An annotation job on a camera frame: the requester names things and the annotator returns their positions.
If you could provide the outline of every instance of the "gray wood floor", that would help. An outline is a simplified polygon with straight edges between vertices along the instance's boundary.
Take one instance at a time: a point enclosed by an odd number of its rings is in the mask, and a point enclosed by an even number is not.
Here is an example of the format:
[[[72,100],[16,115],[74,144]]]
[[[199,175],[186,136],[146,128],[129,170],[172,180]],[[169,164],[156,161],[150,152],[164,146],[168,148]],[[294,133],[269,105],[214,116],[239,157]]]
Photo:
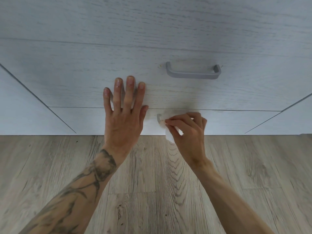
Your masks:
[[[312,136],[206,136],[206,155],[275,233],[312,233]],[[18,233],[102,136],[0,136],[0,233]],[[141,136],[86,233],[225,233],[175,145]]]

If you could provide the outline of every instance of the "handle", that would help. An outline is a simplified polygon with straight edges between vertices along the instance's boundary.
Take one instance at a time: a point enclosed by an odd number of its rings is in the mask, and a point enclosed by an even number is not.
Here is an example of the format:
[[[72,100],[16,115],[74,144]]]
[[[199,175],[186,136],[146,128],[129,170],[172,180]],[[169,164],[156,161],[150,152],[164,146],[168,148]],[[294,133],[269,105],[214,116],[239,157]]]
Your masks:
[[[213,67],[214,73],[204,72],[204,73],[192,73],[172,70],[169,61],[166,62],[167,74],[173,78],[188,78],[188,79],[217,79],[221,74],[221,68],[219,65]]]

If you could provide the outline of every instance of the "person's right hand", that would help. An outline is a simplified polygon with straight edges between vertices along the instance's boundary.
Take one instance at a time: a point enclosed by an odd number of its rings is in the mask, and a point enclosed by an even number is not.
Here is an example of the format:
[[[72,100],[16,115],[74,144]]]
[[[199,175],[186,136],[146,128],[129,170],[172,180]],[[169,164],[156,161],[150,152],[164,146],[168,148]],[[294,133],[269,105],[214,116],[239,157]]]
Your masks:
[[[200,113],[189,112],[177,115],[165,122],[182,157],[191,169],[197,169],[209,163],[204,146],[204,129],[207,120],[201,117]],[[180,135],[175,127],[179,128],[183,135]]]

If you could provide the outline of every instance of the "drawer handle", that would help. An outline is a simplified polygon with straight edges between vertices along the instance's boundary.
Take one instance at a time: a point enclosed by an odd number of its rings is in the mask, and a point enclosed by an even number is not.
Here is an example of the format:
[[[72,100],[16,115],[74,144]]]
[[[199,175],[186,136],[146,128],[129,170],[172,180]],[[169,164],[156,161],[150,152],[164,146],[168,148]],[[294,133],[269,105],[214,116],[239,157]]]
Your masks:
[[[217,79],[221,74],[221,68],[219,65],[213,67],[214,73],[204,72],[204,73],[192,73],[172,70],[169,61],[166,62],[167,74],[173,78],[188,78],[188,79]]]

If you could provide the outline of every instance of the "bare forearm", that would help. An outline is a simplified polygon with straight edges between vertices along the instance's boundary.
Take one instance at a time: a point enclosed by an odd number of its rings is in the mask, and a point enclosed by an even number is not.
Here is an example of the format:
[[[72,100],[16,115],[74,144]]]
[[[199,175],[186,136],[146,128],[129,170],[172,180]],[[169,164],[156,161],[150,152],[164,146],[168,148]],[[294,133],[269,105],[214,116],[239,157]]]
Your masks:
[[[211,163],[194,172],[227,234],[273,234],[267,224],[224,182]]]
[[[84,233],[117,166],[106,150],[61,190],[20,234]]]

